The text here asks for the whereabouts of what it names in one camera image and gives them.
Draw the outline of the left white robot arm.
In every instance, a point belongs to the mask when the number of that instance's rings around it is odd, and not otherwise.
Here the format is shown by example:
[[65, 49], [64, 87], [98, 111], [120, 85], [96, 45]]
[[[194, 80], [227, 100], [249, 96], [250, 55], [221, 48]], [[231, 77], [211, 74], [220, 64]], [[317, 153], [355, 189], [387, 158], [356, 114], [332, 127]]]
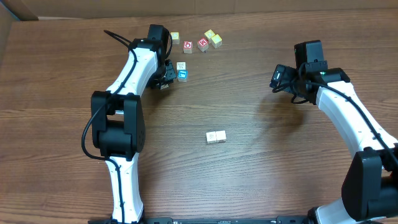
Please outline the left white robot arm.
[[108, 223], [140, 223], [144, 204], [139, 192], [138, 160], [146, 140], [141, 96], [147, 86], [172, 83], [176, 75], [168, 39], [135, 39], [128, 42], [128, 58], [117, 79], [105, 91], [91, 96], [92, 132], [98, 160], [108, 166], [114, 208]]

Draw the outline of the red framed block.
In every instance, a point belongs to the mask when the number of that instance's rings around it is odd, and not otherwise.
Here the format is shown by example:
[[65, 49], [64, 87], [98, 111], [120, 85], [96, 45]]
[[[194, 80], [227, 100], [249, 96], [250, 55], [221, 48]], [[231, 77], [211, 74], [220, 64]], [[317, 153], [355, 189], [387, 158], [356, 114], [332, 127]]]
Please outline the red framed block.
[[206, 142], [208, 144], [216, 143], [217, 142], [217, 137], [216, 137], [216, 132], [207, 132], [206, 133]]

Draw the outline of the plain white block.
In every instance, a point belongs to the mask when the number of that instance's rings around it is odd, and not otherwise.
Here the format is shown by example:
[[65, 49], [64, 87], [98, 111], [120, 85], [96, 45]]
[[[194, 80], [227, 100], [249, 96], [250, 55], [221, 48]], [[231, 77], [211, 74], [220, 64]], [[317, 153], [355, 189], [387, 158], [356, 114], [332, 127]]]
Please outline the plain white block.
[[226, 141], [226, 132], [225, 130], [216, 131], [216, 142], [225, 142]]

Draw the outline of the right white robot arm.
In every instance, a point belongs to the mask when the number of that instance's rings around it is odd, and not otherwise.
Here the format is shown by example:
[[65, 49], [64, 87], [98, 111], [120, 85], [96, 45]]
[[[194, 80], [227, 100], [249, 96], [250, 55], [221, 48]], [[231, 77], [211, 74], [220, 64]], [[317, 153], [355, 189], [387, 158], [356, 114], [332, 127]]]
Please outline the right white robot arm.
[[372, 117], [347, 74], [314, 63], [278, 65], [270, 86], [318, 106], [352, 156], [341, 197], [309, 210], [304, 223], [376, 223], [397, 216], [397, 139]]

